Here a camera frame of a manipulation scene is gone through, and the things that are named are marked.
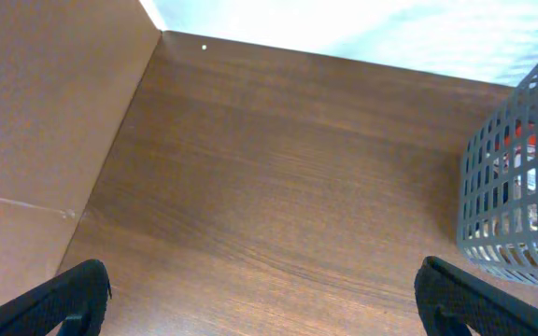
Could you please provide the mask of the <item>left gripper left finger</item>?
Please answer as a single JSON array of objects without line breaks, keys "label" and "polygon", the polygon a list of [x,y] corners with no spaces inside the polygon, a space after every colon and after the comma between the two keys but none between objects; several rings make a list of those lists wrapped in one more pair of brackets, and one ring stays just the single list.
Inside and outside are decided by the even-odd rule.
[{"label": "left gripper left finger", "polygon": [[88,259],[0,306],[0,336],[97,336],[110,297],[104,263]]}]

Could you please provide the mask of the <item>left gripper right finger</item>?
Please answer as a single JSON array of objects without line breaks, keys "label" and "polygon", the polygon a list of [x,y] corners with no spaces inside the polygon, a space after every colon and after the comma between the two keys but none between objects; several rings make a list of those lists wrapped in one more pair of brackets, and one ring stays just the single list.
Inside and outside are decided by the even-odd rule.
[{"label": "left gripper right finger", "polygon": [[456,266],[428,256],[414,283],[429,335],[538,335],[538,309]]}]

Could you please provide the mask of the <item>orange spaghetti pasta packet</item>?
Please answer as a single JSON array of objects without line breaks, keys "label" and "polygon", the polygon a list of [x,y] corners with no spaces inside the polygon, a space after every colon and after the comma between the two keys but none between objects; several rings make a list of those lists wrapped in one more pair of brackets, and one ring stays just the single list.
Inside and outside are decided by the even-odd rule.
[{"label": "orange spaghetti pasta packet", "polygon": [[507,129],[504,132],[503,143],[508,147],[513,141],[516,141],[519,137],[526,134],[526,142],[529,147],[536,147],[538,144],[538,135],[534,132],[535,125],[530,122],[527,127],[527,131],[522,130],[522,125],[520,123],[516,124],[513,127],[513,130]]}]

